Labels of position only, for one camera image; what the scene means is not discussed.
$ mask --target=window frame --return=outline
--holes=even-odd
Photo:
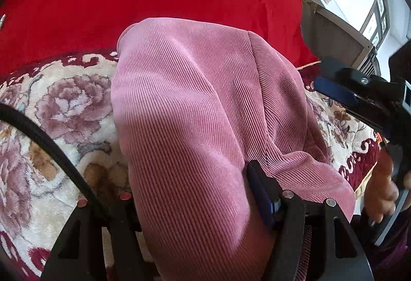
[[[382,15],[380,16],[380,11],[378,9],[378,0],[374,0],[374,2],[372,3],[371,9],[364,21],[364,24],[362,25],[361,29],[360,29],[360,33],[361,35],[364,33],[366,27],[368,26],[369,21],[371,20],[371,17],[373,15],[373,13],[375,13],[375,18],[377,20],[377,29],[374,31],[373,35],[371,36],[371,39],[369,40],[372,43],[372,40],[374,39],[374,37],[376,36],[376,34],[379,34],[380,40],[377,43],[377,45],[375,46],[375,49],[378,50],[380,48],[380,46],[382,45],[385,37],[388,34],[388,31],[390,30],[390,11],[388,8],[388,0],[383,0],[384,3],[384,12],[382,13]],[[382,31],[382,20],[384,19],[384,17],[386,18],[386,30],[383,33]]]

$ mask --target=person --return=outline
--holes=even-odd
[[[354,192],[330,166],[301,77],[260,36],[151,18],[123,32],[118,53],[114,121],[163,280],[261,278],[277,234],[263,225],[247,184],[254,159],[283,189],[315,202],[333,198],[351,220]],[[365,204],[380,221],[397,196],[385,153],[374,171]],[[305,279],[308,254],[297,280]]]

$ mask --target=window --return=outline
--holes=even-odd
[[[365,23],[360,29],[360,33],[371,41],[378,50],[389,29],[390,14],[388,13],[388,1],[374,0]]]

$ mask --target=purple flower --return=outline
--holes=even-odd
[[[15,84],[9,86],[5,91],[0,95],[0,103],[9,105],[16,109],[18,102],[21,99],[21,84]],[[4,130],[7,127],[7,123],[0,121],[0,131]]]
[[[30,220],[28,166],[17,140],[0,144],[0,223],[12,237]]]
[[[100,120],[112,111],[110,91],[110,79],[97,74],[58,80],[38,101],[36,117],[53,139],[89,141],[100,129]]]

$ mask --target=window pane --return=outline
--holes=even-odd
[[[375,17],[375,13],[373,13],[362,35],[365,36],[369,41],[371,41],[371,36],[374,34],[376,29],[377,29],[377,19]]]
[[[383,15],[384,13],[384,1],[383,0],[377,0],[377,4],[378,4],[378,11],[380,11],[380,16]]]
[[[378,42],[380,42],[380,36],[379,36],[379,34],[378,34],[378,32],[377,32],[377,34],[375,34],[375,36],[374,36],[374,38],[373,38],[373,40],[372,40],[372,44],[373,44],[375,47],[377,47]]]
[[[385,33],[385,30],[387,29],[387,19],[384,17],[384,19],[381,21],[381,28],[383,29],[383,34]]]

